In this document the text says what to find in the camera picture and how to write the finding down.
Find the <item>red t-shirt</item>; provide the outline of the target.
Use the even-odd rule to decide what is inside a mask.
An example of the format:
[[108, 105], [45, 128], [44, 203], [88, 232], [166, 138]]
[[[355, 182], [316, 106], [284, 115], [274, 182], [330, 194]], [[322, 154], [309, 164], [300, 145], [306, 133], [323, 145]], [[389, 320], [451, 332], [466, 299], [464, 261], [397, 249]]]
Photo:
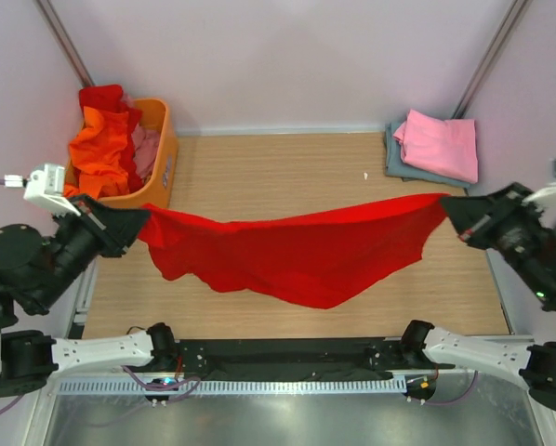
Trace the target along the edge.
[[334, 308], [422, 258], [446, 215], [441, 193], [414, 194], [274, 220], [217, 222], [149, 206], [139, 234], [168, 281], [194, 275], [218, 293], [243, 290]]

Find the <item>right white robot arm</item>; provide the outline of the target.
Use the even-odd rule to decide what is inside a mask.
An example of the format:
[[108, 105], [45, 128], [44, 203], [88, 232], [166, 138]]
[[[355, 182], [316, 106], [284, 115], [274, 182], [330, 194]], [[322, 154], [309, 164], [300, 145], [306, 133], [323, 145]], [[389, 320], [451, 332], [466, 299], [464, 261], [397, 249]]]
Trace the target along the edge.
[[[444, 197], [440, 203], [464, 244], [497, 251], [542, 310], [556, 312], [556, 226], [540, 222], [546, 208], [556, 203], [556, 183], [532, 191], [514, 182], [488, 195]], [[490, 374], [556, 412], [556, 342], [510, 346], [413, 320], [399, 349], [409, 367], [451, 365]]]

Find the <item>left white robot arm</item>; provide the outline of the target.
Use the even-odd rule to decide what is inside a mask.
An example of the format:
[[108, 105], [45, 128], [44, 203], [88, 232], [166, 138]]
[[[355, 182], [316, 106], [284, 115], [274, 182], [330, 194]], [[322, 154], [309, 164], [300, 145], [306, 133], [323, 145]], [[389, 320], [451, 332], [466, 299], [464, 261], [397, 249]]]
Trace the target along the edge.
[[50, 380], [126, 367], [165, 372], [179, 356], [172, 330], [159, 322], [125, 336], [93, 340], [55, 338], [37, 330], [13, 331], [14, 307], [47, 315], [99, 256], [127, 253], [150, 218], [146, 209], [115, 209], [80, 195], [54, 216], [56, 233], [44, 236], [23, 224], [0, 229], [0, 399], [19, 397]]

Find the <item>folded pink t-shirt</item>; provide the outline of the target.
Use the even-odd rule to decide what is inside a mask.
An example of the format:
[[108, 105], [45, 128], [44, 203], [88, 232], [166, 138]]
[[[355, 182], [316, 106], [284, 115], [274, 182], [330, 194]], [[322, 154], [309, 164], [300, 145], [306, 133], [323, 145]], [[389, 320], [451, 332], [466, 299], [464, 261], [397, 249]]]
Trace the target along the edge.
[[473, 119], [439, 120], [410, 110], [393, 139], [401, 146], [403, 163], [470, 184], [478, 182]]

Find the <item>orange t-shirt in basket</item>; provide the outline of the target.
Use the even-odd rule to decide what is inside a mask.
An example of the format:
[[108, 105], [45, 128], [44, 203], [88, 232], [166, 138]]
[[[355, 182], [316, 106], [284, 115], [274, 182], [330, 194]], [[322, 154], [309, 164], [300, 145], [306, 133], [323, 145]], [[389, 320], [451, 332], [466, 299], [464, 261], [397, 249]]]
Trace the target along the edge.
[[87, 194], [94, 199], [127, 195], [128, 172], [122, 167], [127, 148], [128, 112], [84, 107], [84, 126], [69, 143], [76, 185], [65, 182], [64, 196]]

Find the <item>folded grey-blue t-shirt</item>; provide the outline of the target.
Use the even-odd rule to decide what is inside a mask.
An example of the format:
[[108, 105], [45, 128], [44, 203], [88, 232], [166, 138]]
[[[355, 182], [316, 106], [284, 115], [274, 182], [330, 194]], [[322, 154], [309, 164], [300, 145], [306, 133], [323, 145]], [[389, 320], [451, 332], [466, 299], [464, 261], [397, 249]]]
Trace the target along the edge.
[[425, 171], [409, 164], [405, 164], [402, 161], [402, 149], [400, 143], [393, 137], [396, 130], [400, 128], [402, 122], [393, 122], [386, 125], [384, 142], [386, 146], [386, 161], [385, 161], [385, 173], [389, 177], [399, 177], [404, 181], [410, 180], [423, 180], [433, 183], [444, 184], [448, 186], [458, 187], [461, 189], [466, 189], [470, 186], [470, 183], [441, 176], [438, 174], [433, 174], [432, 172]]

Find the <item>dusty pink shirt in basket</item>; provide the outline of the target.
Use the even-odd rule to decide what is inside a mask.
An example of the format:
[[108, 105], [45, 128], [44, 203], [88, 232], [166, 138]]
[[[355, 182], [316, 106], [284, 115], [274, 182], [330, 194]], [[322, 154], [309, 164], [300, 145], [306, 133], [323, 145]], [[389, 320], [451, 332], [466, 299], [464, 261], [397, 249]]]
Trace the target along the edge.
[[129, 113], [127, 123], [127, 147], [122, 166], [128, 173], [131, 192], [141, 189], [150, 178], [160, 142], [160, 133], [143, 127], [139, 121], [142, 111], [135, 107], [134, 100], [124, 93], [122, 102]]

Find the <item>orange plastic laundry basket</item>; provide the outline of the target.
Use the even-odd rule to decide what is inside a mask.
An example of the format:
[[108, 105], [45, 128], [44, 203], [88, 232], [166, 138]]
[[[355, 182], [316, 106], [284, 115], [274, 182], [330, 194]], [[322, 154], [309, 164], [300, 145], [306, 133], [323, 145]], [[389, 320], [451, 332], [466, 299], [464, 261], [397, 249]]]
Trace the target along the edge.
[[[79, 102], [87, 105], [90, 98], [95, 103], [99, 99], [119, 98], [124, 92], [119, 85], [89, 86], [78, 93]], [[170, 108], [160, 98], [131, 98], [127, 105], [141, 111], [139, 125], [144, 130], [158, 133], [157, 152], [153, 159], [152, 171], [144, 180], [141, 189], [126, 195], [102, 197], [98, 200], [111, 208], [140, 208], [152, 204], [167, 208], [170, 204], [175, 169], [179, 152], [179, 140], [172, 125]], [[78, 170], [71, 159], [65, 168], [65, 195], [69, 200], [80, 192], [77, 176]]]

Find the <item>dark red shirt in basket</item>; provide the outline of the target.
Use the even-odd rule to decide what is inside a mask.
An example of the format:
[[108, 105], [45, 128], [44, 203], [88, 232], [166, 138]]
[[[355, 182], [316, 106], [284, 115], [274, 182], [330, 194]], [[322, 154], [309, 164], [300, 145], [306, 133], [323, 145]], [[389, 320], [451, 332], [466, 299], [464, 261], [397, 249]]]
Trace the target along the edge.
[[83, 115], [84, 115], [84, 107], [91, 107], [91, 108], [95, 108], [107, 112], [116, 112], [116, 113], [128, 112], [127, 106], [122, 102], [122, 99], [120, 100], [119, 98], [99, 99], [99, 101], [97, 101], [96, 103], [94, 102], [95, 100], [93, 98], [90, 98], [89, 100], [90, 102], [88, 102], [87, 105], [82, 105], [79, 102], [80, 109], [82, 110]]

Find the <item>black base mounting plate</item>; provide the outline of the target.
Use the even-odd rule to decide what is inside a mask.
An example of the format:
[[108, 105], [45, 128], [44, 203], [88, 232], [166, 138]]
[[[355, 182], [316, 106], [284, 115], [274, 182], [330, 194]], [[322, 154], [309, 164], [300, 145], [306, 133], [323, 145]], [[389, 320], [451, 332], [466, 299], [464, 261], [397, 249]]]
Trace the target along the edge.
[[205, 381], [359, 382], [390, 380], [397, 371], [451, 370], [421, 353], [406, 357], [398, 338], [187, 339], [182, 372]]

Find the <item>right aluminium frame post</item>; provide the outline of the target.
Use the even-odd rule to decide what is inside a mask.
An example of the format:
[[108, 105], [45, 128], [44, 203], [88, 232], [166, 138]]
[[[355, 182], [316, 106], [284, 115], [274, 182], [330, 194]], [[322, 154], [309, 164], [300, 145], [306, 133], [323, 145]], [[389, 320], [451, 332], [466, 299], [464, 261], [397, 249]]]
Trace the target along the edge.
[[496, 28], [488, 47], [484, 51], [483, 56], [451, 115], [452, 119], [465, 118], [466, 113], [477, 98], [487, 78], [493, 72], [510, 38], [516, 32], [520, 22], [532, 4], [532, 0], [513, 0], [510, 2], [507, 12]]

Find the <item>aluminium frame post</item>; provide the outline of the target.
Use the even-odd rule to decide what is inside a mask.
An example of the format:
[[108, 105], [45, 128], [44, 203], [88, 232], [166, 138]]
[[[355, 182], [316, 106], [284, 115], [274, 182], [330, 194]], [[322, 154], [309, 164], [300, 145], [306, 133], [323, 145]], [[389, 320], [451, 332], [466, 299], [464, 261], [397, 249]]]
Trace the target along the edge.
[[34, 3], [82, 87], [93, 86], [93, 78], [52, 2], [50, 0], [35, 0]]
[[477, 98], [487, 78], [493, 72], [510, 38], [516, 32], [520, 22], [532, 4], [532, 0], [513, 0], [510, 2], [507, 12], [496, 28], [488, 47], [484, 51], [483, 56], [451, 115], [452, 119], [465, 118], [466, 113]]

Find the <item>left aluminium frame post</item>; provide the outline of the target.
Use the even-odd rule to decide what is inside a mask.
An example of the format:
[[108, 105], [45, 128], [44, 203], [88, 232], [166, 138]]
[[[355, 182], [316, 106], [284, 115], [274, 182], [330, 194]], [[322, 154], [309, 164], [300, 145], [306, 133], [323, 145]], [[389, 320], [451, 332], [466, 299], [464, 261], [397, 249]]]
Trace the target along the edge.
[[93, 86], [93, 78], [52, 2], [50, 0], [35, 0], [34, 3], [82, 87]]

